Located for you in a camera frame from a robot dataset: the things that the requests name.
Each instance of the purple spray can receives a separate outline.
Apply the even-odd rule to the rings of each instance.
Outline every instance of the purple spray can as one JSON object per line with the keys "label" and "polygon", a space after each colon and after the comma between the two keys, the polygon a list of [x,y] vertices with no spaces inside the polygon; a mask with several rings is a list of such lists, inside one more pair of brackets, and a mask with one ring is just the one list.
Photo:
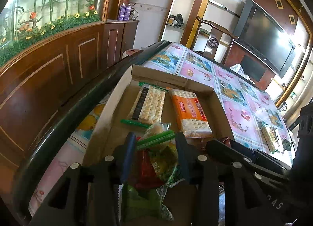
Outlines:
{"label": "purple spray can", "polygon": [[122,3],[120,6],[120,12],[118,14],[118,20],[124,20],[125,10],[126,10],[126,5]]}
{"label": "purple spray can", "polygon": [[130,4],[128,4],[126,6],[125,15],[124,15],[124,19],[123,20],[125,20],[125,21],[129,20],[130,10],[131,10],[131,6],[130,6]]}

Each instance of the wooden chair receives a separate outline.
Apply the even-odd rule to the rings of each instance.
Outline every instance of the wooden chair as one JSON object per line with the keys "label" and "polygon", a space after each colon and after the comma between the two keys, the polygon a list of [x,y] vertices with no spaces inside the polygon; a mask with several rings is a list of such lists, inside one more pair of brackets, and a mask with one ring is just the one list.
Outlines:
{"label": "wooden chair", "polygon": [[216,24],[216,23],[214,23],[212,21],[204,20],[204,19],[200,18],[199,16],[197,16],[197,20],[199,21],[199,25],[198,25],[198,28],[197,28],[197,31],[196,31],[196,36],[193,39],[193,42],[191,44],[191,50],[193,50],[193,48],[194,48],[194,46],[196,44],[196,41],[197,41],[198,35],[200,33],[200,29],[201,29],[202,23],[204,23],[204,24],[207,24],[210,27],[212,27],[212,30],[211,30],[211,32],[209,34],[209,38],[207,40],[205,49],[203,51],[203,55],[208,57],[208,58],[210,58],[210,59],[214,59],[214,56],[215,56],[217,47],[219,45],[219,42],[221,40],[221,37],[225,33],[225,34],[227,34],[231,38],[230,44],[229,44],[229,46],[227,48],[227,51],[226,51],[223,59],[227,58],[228,55],[229,55],[230,49],[231,49],[231,47],[233,45],[234,39],[238,39],[238,36],[233,35],[226,28],[224,28],[224,27],[222,27],[222,26],[220,26],[220,25],[218,25],[218,24]]}

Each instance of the patterned tablecloth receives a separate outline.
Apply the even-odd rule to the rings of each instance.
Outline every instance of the patterned tablecloth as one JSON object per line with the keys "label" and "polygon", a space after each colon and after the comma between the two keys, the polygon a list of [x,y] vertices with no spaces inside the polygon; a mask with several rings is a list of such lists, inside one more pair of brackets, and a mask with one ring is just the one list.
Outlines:
{"label": "patterned tablecloth", "polygon": [[[225,110],[235,140],[246,147],[270,153],[260,126],[278,129],[282,140],[291,142],[288,130],[270,96],[178,43],[172,43],[143,66],[183,76],[214,88]],[[107,95],[77,127],[55,156],[40,180],[29,203],[33,215],[47,193],[74,162],[81,163],[92,131],[110,95]],[[295,152],[274,153],[275,158],[292,165]]]}

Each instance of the wooden cabinet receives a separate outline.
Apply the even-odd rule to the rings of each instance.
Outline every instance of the wooden cabinet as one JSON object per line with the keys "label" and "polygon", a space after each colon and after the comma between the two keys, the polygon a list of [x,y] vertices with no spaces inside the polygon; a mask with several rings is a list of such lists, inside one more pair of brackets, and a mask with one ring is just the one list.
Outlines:
{"label": "wooden cabinet", "polygon": [[137,22],[100,21],[69,29],[32,45],[0,69],[2,165],[18,168],[60,107],[133,48],[136,28]]}

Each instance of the snack bar package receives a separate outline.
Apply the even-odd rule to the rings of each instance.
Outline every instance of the snack bar package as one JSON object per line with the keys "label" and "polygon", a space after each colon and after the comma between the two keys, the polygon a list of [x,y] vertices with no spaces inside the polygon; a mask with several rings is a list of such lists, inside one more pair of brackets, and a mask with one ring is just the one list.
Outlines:
{"label": "snack bar package", "polygon": [[179,130],[188,138],[213,137],[204,111],[195,93],[169,89]]}
{"label": "snack bar package", "polygon": [[149,125],[157,122],[160,123],[164,99],[164,90],[149,84],[143,85],[128,118]]}

